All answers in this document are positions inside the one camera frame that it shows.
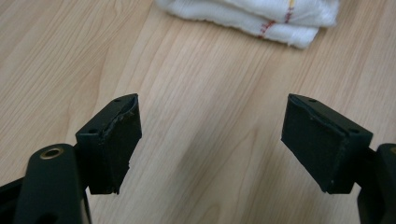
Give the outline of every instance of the black plastic part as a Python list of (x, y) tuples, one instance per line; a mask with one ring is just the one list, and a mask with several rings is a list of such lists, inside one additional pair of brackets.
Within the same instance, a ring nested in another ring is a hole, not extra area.
[(91, 194), (120, 192), (141, 137), (137, 94), (113, 100), (76, 133)]
[(396, 145), (383, 144), (376, 152), (375, 173), (385, 202), (382, 224), (396, 223)]
[(17, 179), (0, 187), (0, 222), (12, 223), (15, 209), (17, 208), (18, 197), (20, 196), (22, 180)]
[(30, 158), (14, 223), (91, 223), (75, 150), (58, 144)]
[(282, 141), (330, 194), (349, 193), (355, 159), (366, 153), (373, 134), (308, 97), (290, 94)]
[(380, 191), (362, 189), (358, 196), (361, 224), (378, 224), (384, 216), (384, 199)]

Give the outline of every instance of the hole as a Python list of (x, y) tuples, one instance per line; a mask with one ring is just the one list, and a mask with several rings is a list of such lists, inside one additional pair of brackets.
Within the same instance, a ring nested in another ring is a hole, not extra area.
[(352, 133), (359, 133), (359, 130), (356, 130), (356, 129), (348, 129), (350, 132), (352, 132)]
[(97, 132), (98, 132), (97, 129), (90, 129), (90, 130), (88, 131), (88, 133), (97, 133)]
[(64, 152), (64, 150), (62, 148), (51, 148), (48, 149), (47, 151), (41, 153), (40, 158), (42, 160), (50, 160), (53, 159), (55, 157), (58, 157), (59, 155), (61, 155)]
[(56, 223), (57, 220), (58, 216), (52, 213), (47, 213), (39, 217), (35, 224), (53, 224)]

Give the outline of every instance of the white towel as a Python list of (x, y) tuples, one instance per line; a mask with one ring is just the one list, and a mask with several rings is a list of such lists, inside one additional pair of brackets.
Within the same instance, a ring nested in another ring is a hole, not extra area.
[(156, 0), (188, 20), (213, 21), (304, 49), (319, 26), (335, 25), (338, 0)]

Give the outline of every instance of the wooden table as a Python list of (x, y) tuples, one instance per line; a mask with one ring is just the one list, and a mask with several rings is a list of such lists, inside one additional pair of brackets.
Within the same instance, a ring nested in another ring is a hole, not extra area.
[(359, 223), (359, 186), (322, 193), (282, 144), (290, 92), (396, 142), (396, 1), (342, 1), (306, 50), (152, 1), (0, 3), (0, 185), (111, 99), (137, 92), (143, 138), (94, 223)]

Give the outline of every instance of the wood grain surface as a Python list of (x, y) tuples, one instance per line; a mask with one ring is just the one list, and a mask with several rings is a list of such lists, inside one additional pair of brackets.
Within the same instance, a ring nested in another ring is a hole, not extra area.
[(0, 185), (111, 99), (139, 94), (143, 138), (93, 223), (359, 223), (281, 143), (290, 92), (396, 142), (396, 1), (341, 1), (306, 50), (151, 0), (0, 1)]

